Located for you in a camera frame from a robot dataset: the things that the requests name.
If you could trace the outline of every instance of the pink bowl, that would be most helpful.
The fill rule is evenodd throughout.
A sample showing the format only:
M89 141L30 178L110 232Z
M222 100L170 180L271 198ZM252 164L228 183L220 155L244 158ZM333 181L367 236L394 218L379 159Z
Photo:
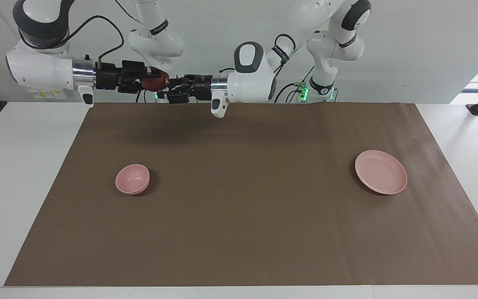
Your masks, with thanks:
M145 191L150 183L147 167L140 164L128 165L115 178L117 189L128 195L138 195Z

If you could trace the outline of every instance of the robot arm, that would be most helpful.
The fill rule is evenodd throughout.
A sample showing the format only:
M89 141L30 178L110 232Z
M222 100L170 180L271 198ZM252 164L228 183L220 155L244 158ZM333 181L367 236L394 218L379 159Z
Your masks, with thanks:
M157 0L134 0L142 20L140 23L152 27L160 22L151 30L141 29L149 39L135 38L139 46L133 46L153 66L146 67L143 62L123 61L121 68L101 63L100 57L94 63L87 55L85 59L67 55L68 14L73 2L74 0L18 0L15 3L13 16L22 40L7 53L6 59L11 75L20 85L76 90L89 107L93 106L94 87L117 88L120 93L138 93L142 89L159 91L167 87L167 73L154 66L170 67L169 57L181 55L183 42L168 31L167 19L162 16ZM98 17L111 23L104 17Z
M296 0L274 47L265 53L254 42L240 45L235 52L236 70L227 78L227 92L222 93L222 83L212 99L211 112L224 117L228 104L234 102L267 102L274 95L276 76L292 55L307 42L307 49L315 59L315 72L309 87L319 95L327 95L333 87L337 66L333 59L355 60L364 51L364 42L356 30L368 19L371 6L368 0ZM315 31L329 21L329 32ZM259 68L240 68L250 64Z
M320 100L330 96L337 76L337 60L355 61L364 52L364 41L357 29L366 22L371 5L368 0L346 0L329 21L329 31L317 31L307 40L307 50L315 59L315 69L307 82Z

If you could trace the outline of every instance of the black strap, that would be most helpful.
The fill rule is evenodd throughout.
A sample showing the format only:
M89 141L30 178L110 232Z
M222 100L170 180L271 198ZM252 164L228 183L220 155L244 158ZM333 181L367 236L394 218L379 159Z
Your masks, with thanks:
M349 40L349 42L347 42L347 43L345 43L345 44L341 44L341 43L339 42L339 47L345 48L345 47L347 47L347 46L353 44L356 39L357 39L357 33L353 36L353 38L352 38L351 40Z
M313 89L315 91L318 91L319 95L323 95L323 96L328 94L329 91L332 90L333 85L334 85L334 83L332 83L331 85L327 85L327 86L318 85L317 83L315 83L315 81L313 81L313 77L311 77L311 79L309 79L309 84L311 85L311 87L313 87Z
M289 61L290 58L287 53L285 53L285 51L283 51L278 45L275 45L272 48L272 51L274 51L281 58L282 65Z
M167 27L169 26L169 21L167 21L167 19L165 19L165 21L163 21L163 23L161 25L159 25L158 27L150 30L150 34L152 35L157 35L159 34L160 32L164 31L165 29L167 29Z
M276 40L274 41L274 45L277 44L278 42L278 39L282 36L285 36L286 38L290 39L290 41L293 43L293 50L296 50L296 42L294 41L294 38L292 38L290 35L288 34L280 34L276 37Z

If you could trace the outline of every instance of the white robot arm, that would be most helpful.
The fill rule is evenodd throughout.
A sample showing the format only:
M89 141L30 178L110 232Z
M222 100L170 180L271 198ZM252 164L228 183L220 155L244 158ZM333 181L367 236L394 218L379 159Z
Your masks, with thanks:
M271 100L276 86L274 72L281 69L304 43L315 59L315 71L308 87L319 97L325 97L332 90L337 74L333 60L356 60L362 55L364 42L356 30L366 22L370 11L368 0L296 0L284 33L277 36L268 53L255 42L241 44L235 52L235 71L227 78L223 78L226 74L215 76L218 84L212 91L218 93L212 97L211 112L222 118L230 103ZM316 31L328 21L328 32ZM221 92L224 82L227 83L226 93Z
M94 63L87 55L85 59L68 56L68 40L72 37L68 15L74 0L18 0L13 16L22 39L6 55L11 75L26 87L76 90L89 107L93 106L93 88L117 88L120 93L138 93L143 85L151 91L165 88L168 75L161 69L171 69L170 57L180 56L184 43L168 29L158 0L133 1L138 8L139 23L146 28L132 30L129 43L151 67L142 62L123 61L123 66L116 68L101 63L101 57ZM118 30L122 46L122 33L105 17L93 16L85 23L96 18L108 21Z
M9 70L21 85L35 88L78 90L82 100L93 104L93 88L118 89L123 93L158 91L171 104L187 103L189 97L211 101L211 113L224 117L230 103L260 103L273 98L276 72L307 43L315 59L309 88L325 97L337 74L334 59L355 60L364 50L356 30L370 15L368 0L296 0L290 8L283 33L266 52L257 42L245 42L234 53L235 69L215 76L185 75L169 79L171 57L180 56L183 42L168 29L160 0L133 0L146 28L129 34L131 47L151 65L123 61L121 68L86 57L67 56L68 13L74 0L18 0L13 15L22 40L7 54ZM93 16L88 19L101 18ZM317 31L329 22L329 31Z

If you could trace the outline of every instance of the pink plate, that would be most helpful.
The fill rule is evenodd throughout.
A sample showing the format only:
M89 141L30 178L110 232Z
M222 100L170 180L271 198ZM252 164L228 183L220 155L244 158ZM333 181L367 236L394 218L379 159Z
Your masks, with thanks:
M145 191L150 183L147 167L133 164L123 168L115 178L117 189L128 195L138 195Z
M382 151L366 151L355 160L357 176L366 187L385 195L400 193L407 186L402 163Z

